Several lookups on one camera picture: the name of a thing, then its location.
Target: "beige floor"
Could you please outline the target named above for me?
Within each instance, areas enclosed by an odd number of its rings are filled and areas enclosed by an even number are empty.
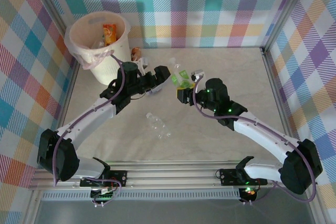
[[[167,65],[175,57],[189,73],[203,69],[206,77],[218,77],[232,100],[244,105],[260,120],[283,131],[265,67],[257,48],[146,49],[150,65]],[[71,97],[66,123],[90,107],[106,86],[89,70],[80,70]],[[171,131],[159,140],[151,132],[146,114],[159,116]],[[181,104],[173,85],[159,93],[132,101],[116,117],[106,121],[79,147],[77,154],[105,161],[231,160],[247,155],[273,158],[261,146],[215,120],[201,116],[194,107]]]

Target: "colorful checkered pattern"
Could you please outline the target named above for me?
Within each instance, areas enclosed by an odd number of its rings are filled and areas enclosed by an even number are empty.
[[[144,48],[260,46],[266,32],[269,31],[269,34],[272,30],[285,2],[65,0],[75,19],[99,10],[121,13],[132,25],[130,46]]]
[[[18,223],[74,60],[40,0],[0,0],[0,223]]]
[[[336,223],[336,0],[299,0],[271,54],[293,131],[318,148],[318,183]]]

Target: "plastic bag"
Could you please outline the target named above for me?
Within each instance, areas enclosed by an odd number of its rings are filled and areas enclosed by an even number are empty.
[[[102,39],[96,40],[92,48],[88,48],[86,46],[77,46],[70,39],[70,29],[71,26],[67,27],[64,43],[67,46],[71,55],[73,55],[78,62],[82,65],[83,69],[92,69],[98,66],[105,57],[111,56],[114,53],[114,50],[109,49],[108,47],[104,49],[104,42]]]

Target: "white plastic bag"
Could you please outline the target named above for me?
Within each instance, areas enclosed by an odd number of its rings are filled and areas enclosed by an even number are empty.
[[[85,47],[85,46],[74,45],[70,40],[70,36],[69,36],[70,29],[71,29],[71,26],[67,27],[67,30],[65,32],[65,37],[64,37],[64,43],[67,46],[69,52],[82,65],[83,69],[86,70],[86,69],[95,68],[100,63],[102,63],[102,61],[104,60],[105,57],[111,56],[111,54],[114,53],[114,50],[111,50],[110,48],[106,48],[104,50],[104,48],[102,47],[98,54],[94,54],[93,52],[96,51],[96,50],[92,50],[92,49],[100,48],[100,46],[101,46],[100,41],[96,41],[92,45],[92,48],[88,48],[88,47]]]

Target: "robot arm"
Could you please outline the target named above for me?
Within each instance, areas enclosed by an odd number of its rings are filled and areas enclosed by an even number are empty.
[[[182,103],[192,106],[193,91],[194,88],[178,89],[177,98]],[[212,78],[206,81],[205,89],[196,93],[195,100],[204,109],[213,111],[221,125],[252,139],[278,160],[263,161],[252,156],[244,158],[236,166],[237,177],[242,183],[249,183],[256,178],[269,179],[282,182],[296,194],[303,194],[312,181],[303,159],[293,147],[304,155],[315,178],[322,173],[318,152],[312,141],[306,139],[301,142],[259,121],[245,107],[230,100],[221,79]]]
[[[79,177],[105,178],[110,170],[105,162],[97,158],[77,157],[76,150],[101,124],[125,108],[133,95],[150,92],[162,85],[170,76],[169,70],[165,66],[156,67],[154,69],[155,75],[150,72],[142,75],[137,64],[133,62],[124,62],[122,66],[125,83],[119,95],[111,103],[99,106],[106,103],[120,89],[122,85],[121,69],[118,70],[117,79],[109,84],[108,88],[100,94],[100,98],[82,115],[56,131],[47,129],[41,134],[37,163],[52,173],[52,156],[55,145],[60,136],[67,132],[58,147],[56,156],[57,178],[61,181]]]

